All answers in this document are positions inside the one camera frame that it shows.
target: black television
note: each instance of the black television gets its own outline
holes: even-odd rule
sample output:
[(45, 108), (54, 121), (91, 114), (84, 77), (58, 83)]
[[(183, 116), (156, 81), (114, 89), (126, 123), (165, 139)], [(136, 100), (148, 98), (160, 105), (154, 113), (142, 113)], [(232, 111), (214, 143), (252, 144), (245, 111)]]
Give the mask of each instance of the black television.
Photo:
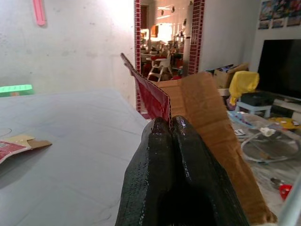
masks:
[(301, 39), (265, 40), (258, 89), (301, 99)]

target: green container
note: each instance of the green container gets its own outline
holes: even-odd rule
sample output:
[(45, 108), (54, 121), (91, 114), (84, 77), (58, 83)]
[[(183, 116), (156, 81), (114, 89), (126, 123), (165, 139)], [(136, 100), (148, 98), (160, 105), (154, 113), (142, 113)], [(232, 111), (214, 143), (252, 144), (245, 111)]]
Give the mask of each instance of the green container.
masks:
[(2, 86), (0, 87), (0, 97), (14, 97), (32, 95), (34, 91), (32, 85)]

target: red cup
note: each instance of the red cup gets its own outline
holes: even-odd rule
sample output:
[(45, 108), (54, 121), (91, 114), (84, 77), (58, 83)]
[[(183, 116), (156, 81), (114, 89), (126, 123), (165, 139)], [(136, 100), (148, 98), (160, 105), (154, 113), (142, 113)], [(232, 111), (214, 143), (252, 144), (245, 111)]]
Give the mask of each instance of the red cup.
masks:
[(292, 187), (293, 187), (292, 185), (281, 185), (279, 187), (279, 192), (280, 192), (281, 198), (283, 200), (285, 200), (287, 198), (287, 196), (290, 193)]

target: white high chair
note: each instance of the white high chair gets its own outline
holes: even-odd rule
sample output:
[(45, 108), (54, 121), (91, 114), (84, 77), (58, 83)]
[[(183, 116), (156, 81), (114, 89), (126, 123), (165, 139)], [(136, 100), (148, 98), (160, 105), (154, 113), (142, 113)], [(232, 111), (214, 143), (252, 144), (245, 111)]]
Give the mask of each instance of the white high chair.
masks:
[[(172, 74), (170, 59), (171, 59), (171, 54), (170, 54), (170, 51), (168, 50), (167, 58), (152, 60), (151, 61), (151, 70), (149, 72), (149, 75), (147, 76), (147, 80), (149, 80), (150, 76), (153, 75), (158, 78), (158, 81), (160, 81), (162, 74), (166, 68)], [(160, 73), (153, 72), (155, 70), (155, 68), (158, 68), (160, 70)]]

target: red tiled door frame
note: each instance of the red tiled door frame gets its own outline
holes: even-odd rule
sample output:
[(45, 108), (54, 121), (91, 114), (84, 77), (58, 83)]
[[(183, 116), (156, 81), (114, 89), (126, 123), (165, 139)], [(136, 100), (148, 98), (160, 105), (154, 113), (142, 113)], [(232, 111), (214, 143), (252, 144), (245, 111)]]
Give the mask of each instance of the red tiled door frame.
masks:
[[(141, 0), (134, 0), (134, 42), (135, 42), (135, 67), (141, 72), (140, 58), (140, 28), (141, 28)], [(193, 1), (192, 12), (192, 33), (190, 38), (190, 55), (188, 65), (188, 75), (198, 72), (199, 57), (201, 52), (201, 41), (203, 34), (203, 20), (205, 11), (205, 0)], [(136, 110), (141, 112), (142, 100), (140, 98), (136, 84)]]

